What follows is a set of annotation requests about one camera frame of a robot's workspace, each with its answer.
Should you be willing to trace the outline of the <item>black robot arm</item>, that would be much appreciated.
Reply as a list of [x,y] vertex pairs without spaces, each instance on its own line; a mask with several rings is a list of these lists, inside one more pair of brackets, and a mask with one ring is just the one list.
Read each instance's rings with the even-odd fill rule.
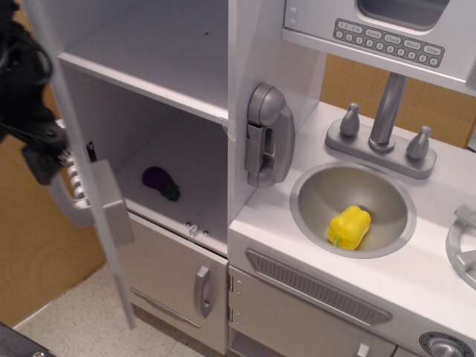
[[22,155],[41,185],[49,185],[69,157],[65,129],[42,95],[53,68],[44,48],[13,20],[19,5],[1,2],[1,138],[25,144]]

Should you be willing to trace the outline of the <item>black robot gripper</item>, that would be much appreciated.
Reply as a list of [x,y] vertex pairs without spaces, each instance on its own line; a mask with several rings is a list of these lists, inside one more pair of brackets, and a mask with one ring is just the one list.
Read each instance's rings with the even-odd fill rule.
[[43,84],[26,82],[1,84],[1,133],[26,144],[22,156],[36,181],[49,185],[69,159],[66,131],[43,101]]

